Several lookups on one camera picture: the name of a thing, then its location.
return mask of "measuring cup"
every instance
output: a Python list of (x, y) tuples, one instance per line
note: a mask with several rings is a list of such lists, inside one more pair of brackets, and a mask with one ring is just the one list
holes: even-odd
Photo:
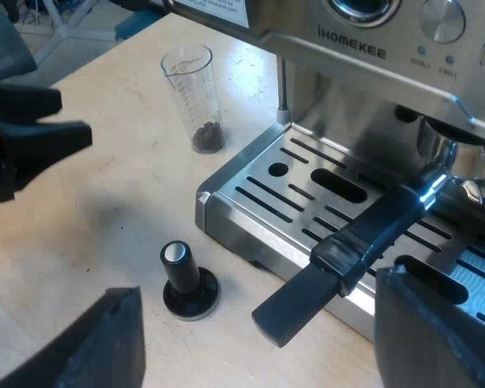
[(213, 154), (225, 144), (212, 59), (212, 51), (203, 45), (174, 48), (162, 59), (192, 148), (200, 154)]

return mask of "wooden table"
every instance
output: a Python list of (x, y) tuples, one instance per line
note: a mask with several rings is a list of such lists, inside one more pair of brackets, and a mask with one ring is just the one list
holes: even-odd
[[(225, 149), (191, 151), (159, 62), (207, 44), (229, 131)], [(0, 205), (0, 377), (63, 331), (106, 288), (141, 286), (145, 387), (379, 387), (373, 346), (326, 311), (285, 348), (251, 312), (283, 284), (194, 225), (196, 188), (275, 120), (273, 55), (169, 15), (63, 79), (64, 110), (94, 146)], [(183, 239), (221, 282), (217, 309), (195, 323), (162, 301), (162, 246)]]

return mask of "black handle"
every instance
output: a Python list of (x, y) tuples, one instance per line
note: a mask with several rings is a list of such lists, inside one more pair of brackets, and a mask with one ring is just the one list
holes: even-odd
[(200, 270), (186, 242), (169, 242), (162, 248), (160, 259), (173, 289), (183, 295), (197, 290), (200, 284)]
[(339, 294), (346, 297), (375, 260), (424, 212), (417, 192), (397, 186), (354, 221), (321, 241), (311, 251), (310, 260), (339, 277)]
[(91, 143), (90, 125), (82, 121), (29, 125), (0, 121), (0, 153), (16, 167), (16, 190)]
[(337, 293), (338, 278), (309, 264), (251, 313), (257, 327), (285, 346)]

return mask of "round hole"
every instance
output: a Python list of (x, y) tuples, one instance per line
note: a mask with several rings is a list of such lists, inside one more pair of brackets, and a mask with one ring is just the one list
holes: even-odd
[(273, 176), (284, 176), (288, 173), (288, 171), (289, 167), (287, 167), (287, 165), (284, 163), (273, 163), (268, 170), (269, 175)]

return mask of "espresso machine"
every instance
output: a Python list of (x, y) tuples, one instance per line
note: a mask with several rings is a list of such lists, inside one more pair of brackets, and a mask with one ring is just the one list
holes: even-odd
[(166, 3), (277, 55), (277, 122), (196, 194), (198, 227), (287, 280), (261, 331), (325, 307), (373, 340), (401, 272), (485, 330), (485, 1)]

